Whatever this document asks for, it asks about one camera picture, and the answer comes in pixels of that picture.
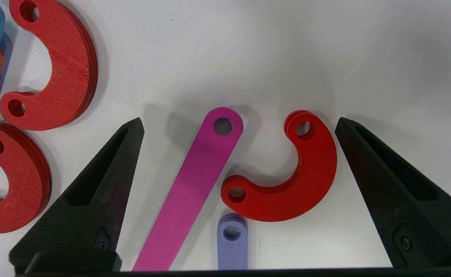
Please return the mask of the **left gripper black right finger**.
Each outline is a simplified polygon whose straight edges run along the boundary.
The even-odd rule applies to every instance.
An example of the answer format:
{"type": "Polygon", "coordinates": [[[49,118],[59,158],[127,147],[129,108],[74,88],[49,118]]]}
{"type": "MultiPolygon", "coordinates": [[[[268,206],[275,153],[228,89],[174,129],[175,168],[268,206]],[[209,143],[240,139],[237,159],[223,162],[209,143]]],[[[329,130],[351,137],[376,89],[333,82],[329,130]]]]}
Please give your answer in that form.
{"type": "Polygon", "coordinates": [[[356,121],[335,134],[392,266],[451,267],[451,196],[356,121]]]}

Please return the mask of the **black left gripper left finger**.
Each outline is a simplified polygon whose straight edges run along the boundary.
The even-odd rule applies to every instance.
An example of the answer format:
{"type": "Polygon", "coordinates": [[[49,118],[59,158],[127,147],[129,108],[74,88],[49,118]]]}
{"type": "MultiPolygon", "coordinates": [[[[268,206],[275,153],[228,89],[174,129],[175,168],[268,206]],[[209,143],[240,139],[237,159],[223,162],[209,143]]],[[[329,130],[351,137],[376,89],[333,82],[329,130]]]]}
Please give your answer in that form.
{"type": "Polygon", "coordinates": [[[144,126],[123,124],[23,238],[9,261],[17,275],[119,272],[116,252],[144,126]]]}

